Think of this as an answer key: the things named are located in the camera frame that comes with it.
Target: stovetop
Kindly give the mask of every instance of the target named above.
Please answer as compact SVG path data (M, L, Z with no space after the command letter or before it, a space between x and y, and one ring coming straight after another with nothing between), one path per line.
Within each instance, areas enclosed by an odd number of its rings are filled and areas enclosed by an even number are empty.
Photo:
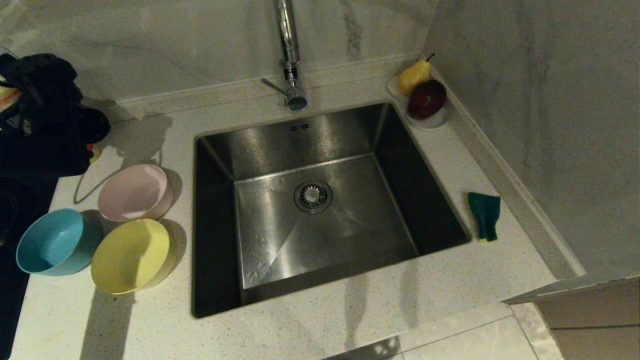
M0 359L11 354L29 275L15 261L24 231L46 214L57 179L0 178Z

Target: sink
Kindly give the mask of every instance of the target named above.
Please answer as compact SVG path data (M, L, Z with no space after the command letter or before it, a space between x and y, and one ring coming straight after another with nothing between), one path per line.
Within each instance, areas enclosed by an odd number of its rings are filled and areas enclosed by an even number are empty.
M391 104L196 140L193 314L468 242Z

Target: pink bowl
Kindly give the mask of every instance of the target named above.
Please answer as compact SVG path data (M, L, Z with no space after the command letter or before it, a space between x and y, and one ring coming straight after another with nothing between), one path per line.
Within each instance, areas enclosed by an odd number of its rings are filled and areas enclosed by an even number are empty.
M173 188L161 168L133 165L107 181L98 197L98 210L116 222L157 219L166 213L172 200Z

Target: floor tile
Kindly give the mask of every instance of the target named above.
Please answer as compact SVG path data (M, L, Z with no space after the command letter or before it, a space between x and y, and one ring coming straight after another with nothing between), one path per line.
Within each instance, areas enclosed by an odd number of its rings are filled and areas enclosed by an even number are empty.
M400 345L398 339L394 336L365 347L328 357L325 360L403 360L401 357L390 357L398 353L400 353Z
M404 352L404 360L536 360L515 317Z
M489 304L418 326L398 335L398 339L402 350L407 351L511 315L509 306Z
M527 336L538 360L564 360L547 324L532 302L512 305L511 310Z

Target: marble wall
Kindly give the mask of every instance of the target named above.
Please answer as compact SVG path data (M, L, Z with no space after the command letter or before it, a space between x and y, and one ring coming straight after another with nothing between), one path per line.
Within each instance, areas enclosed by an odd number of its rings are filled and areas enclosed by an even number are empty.
M435 1L293 0L301 69L421 52ZM71 61L99 99L280 73L272 0L6 0L0 45Z
M640 274L639 4L441 1L424 45L585 266L556 289Z

